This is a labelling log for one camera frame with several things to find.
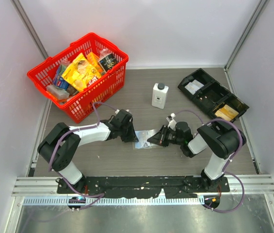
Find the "grey leather card holder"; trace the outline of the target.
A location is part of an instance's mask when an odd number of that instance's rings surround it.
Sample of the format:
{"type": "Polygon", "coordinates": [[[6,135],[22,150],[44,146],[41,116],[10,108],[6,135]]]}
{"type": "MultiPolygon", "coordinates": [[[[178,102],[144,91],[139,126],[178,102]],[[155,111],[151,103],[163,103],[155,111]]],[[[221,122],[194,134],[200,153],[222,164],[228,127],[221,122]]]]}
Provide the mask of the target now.
{"type": "Polygon", "coordinates": [[[133,142],[132,148],[134,150],[159,148],[160,147],[159,145],[156,145],[147,141],[150,137],[152,137],[158,131],[159,131],[158,129],[136,131],[135,134],[138,138],[138,142],[133,142]]]}

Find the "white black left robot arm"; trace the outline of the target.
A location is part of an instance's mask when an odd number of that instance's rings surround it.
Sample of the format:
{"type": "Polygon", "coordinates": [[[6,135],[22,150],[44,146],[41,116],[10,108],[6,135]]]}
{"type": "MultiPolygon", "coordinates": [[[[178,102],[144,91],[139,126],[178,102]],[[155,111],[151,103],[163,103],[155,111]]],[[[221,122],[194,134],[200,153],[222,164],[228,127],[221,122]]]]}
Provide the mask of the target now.
{"type": "Polygon", "coordinates": [[[83,127],[58,123],[38,146],[37,152],[58,172],[74,193],[80,193],[86,186],[86,178],[72,162],[78,147],[96,141],[108,141],[120,137],[125,143],[138,142],[133,126],[132,114],[124,109],[97,124],[83,127]]]}

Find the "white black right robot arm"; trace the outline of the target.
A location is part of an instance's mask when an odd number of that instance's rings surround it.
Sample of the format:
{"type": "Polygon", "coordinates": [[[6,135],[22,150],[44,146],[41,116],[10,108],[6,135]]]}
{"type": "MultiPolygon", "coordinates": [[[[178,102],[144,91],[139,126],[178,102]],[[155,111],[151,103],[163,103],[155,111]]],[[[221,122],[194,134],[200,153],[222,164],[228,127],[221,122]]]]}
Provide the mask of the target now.
{"type": "Polygon", "coordinates": [[[216,118],[199,127],[195,136],[187,122],[177,122],[173,128],[163,125],[147,142],[163,147],[179,145],[182,153],[190,158],[210,148],[212,155],[200,180],[202,189],[210,192],[219,185],[226,167],[246,144],[246,137],[233,123],[216,118]]]}

